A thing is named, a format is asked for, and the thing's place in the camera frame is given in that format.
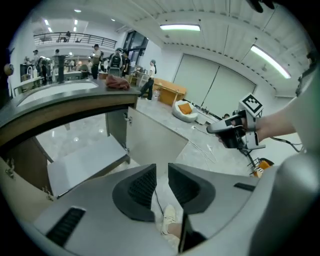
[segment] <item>white sliding door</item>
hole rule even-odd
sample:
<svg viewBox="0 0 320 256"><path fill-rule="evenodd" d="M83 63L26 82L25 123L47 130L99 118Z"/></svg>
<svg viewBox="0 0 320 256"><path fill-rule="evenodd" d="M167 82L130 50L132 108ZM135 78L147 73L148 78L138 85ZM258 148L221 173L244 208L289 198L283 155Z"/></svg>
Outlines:
<svg viewBox="0 0 320 256"><path fill-rule="evenodd" d="M174 83L186 88L187 101L201 106L216 76L219 65L191 55L183 55Z"/></svg>
<svg viewBox="0 0 320 256"><path fill-rule="evenodd" d="M255 85L249 80L220 66L202 106L219 117L226 113L231 116L232 112L238 109L239 100L252 93L254 88Z"/></svg>

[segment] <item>red cloth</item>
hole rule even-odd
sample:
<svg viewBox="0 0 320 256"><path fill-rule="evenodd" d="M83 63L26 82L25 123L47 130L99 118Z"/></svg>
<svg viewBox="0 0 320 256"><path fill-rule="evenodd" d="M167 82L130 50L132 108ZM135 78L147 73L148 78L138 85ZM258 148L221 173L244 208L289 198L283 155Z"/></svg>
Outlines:
<svg viewBox="0 0 320 256"><path fill-rule="evenodd" d="M109 88L119 89L119 90L129 90L130 84L129 82L121 77L108 75L105 80L106 86Z"/></svg>

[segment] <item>ceiling light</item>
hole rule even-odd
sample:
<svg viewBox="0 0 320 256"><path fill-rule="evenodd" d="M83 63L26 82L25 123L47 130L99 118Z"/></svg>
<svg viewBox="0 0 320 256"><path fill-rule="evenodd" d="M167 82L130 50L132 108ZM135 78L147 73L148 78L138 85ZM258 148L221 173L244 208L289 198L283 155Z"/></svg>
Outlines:
<svg viewBox="0 0 320 256"><path fill-rule="evenodd" d="M200 31L199 25L187 25L187 24L166 24L160 25L162 30L191 30Z"/></svg>
<svg viewBox="0 0 320 256"><path fill-rule="evenodd" d="M251 47L251 51L258 54L260 57L269 62L276 70L279 71L281 75L283 75L286 79L291 78L291 75L282 67L278 62L276 62L271 56L265 53L263 50L253 45Z"/></svg>

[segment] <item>railing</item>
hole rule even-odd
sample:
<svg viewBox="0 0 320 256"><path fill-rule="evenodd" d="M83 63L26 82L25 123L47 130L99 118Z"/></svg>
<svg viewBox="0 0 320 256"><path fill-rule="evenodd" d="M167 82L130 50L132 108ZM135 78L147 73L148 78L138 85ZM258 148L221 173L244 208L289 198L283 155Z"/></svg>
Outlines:
<svg viewBox="0 0 320 256"><path fill-rule="evenodd" d="M85 43L92 46L98 44L99 47L115 48L117 43L108 38L82 33L70 33L70 37L66 35L66 32L36 34L33 37L36 46L53 43Z"/></svg>

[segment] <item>sneaker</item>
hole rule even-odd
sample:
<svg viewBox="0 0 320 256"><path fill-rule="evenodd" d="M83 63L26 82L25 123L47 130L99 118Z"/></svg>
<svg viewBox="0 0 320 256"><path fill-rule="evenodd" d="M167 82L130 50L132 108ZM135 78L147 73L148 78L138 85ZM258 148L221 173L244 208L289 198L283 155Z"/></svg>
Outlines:
<svg viewBox="0 0 320 256"><path fill-rule="evenodd" d="M176 210L171 204L169 204L163 213L162 234L170 235L168 232L168 225L176 222Z"/></svg>

